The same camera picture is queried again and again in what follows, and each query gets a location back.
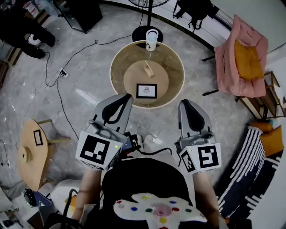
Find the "wooden side table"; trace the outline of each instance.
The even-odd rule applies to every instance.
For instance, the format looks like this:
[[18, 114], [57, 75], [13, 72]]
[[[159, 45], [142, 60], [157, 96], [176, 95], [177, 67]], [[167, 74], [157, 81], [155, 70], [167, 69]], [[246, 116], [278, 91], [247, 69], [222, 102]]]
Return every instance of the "wooden side table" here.
[[70, 140], [61, 138], [47, 140], [40, 124], [51, 122], [51, 119], [36, 122], [29, 119], [24, 123], [18, 149], [18, 171], [22, 180], [33, 191], [38, 191], [43, 185], [48, 161], [52, 155], [51, 144]]
[[284, 95], [280, 95], [277, 89], [280, 85], [273, 72], [264, 75], [266, 95], [258, 98], [238, 97], [249, 109], [256, 119], [276, 119], [286, 117], [286, 109], [283, 103], [286, 102]]

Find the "black backpack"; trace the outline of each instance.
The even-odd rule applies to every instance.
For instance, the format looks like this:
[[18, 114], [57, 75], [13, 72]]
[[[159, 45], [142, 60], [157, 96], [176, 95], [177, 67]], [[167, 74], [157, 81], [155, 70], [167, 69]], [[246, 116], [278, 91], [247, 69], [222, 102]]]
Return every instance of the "black backpack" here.
[[[181, 8], [178, 13], [175, 14], [177, 9], [177, 5]], [[193, 25], [193, 32], [195, 30], [199, 30], [202, 26], [202, 20], [209, 14], [212, 13], [213, 5], [210, 0], [180, 0], [177, 1], [176, 6], [173, 12], [173, 18], [177, 19], [182, 17], [184, 13], [189, 14], [192, 17], [192, 21], [189, 23], [189, 28], [191, 28], [190, 24]], [[197, 28], [197, 22], [201, 20], [199, 27]]]

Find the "person's arm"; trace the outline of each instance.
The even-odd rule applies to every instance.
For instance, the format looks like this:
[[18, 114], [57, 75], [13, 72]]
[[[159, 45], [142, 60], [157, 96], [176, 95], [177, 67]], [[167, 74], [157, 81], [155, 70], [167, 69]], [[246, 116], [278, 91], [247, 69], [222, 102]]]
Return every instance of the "person's arm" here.
[[82, 178], [79, 193], [76, 197], [76, 209], [72, 219], [80, 220], [85, 204], [97, 204], [101, 191], [101, 171], [86, 169]]
[[207, 172], [193, 175], [196, 206], [214, 227], [219, 226], [219, 203]]

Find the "yellow cushion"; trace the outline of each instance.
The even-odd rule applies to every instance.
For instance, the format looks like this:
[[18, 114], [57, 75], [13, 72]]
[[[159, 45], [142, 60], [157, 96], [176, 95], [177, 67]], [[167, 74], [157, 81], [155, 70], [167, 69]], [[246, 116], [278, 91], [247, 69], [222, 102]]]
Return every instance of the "yellow cushion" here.
[[260, 139], [263, 144], [266, 156], [278, 153], [284, 149], [281, 126], [267, 134], [260, 135]]
[[273, 126], [270, 123], [252, 123], [251, 127], [257, 127], [263, 132], [270, 132], [273, 130]]
[[235, 41], [235, 59], [238, 74], [247, 81], [264, 78], [259, 56], [255, 47], [246, 47]]
[[77, 196], [74, 195], [74, 196], [71, 198], [71, 203], [70, 203], [70, 208], [69, 208], [69, 209], [71, 210], [72, 213], [74, 213], [75, 210], [76, 210], [76, 197], [77, 197]]

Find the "black shirt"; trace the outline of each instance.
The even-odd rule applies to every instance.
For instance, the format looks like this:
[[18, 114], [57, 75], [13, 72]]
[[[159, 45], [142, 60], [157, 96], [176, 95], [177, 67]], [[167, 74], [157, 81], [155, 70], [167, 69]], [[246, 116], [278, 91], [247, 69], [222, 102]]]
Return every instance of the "black shirt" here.
[[[114, 213], [117, 200], [131, 202], [133, 194], [152, 193], [160, 198], [179, 197], [192, 205], [183, 175], [174, 167], [150, 158], [139, 158], [118, 162], [108, 171], [102, 182], [103, 208], [91, 211], [85, 228], [148, 228], [146, 221], [127, 221]], [[212, 228], [210, 223], [197, 221], [181, 222], [179, 228]]]

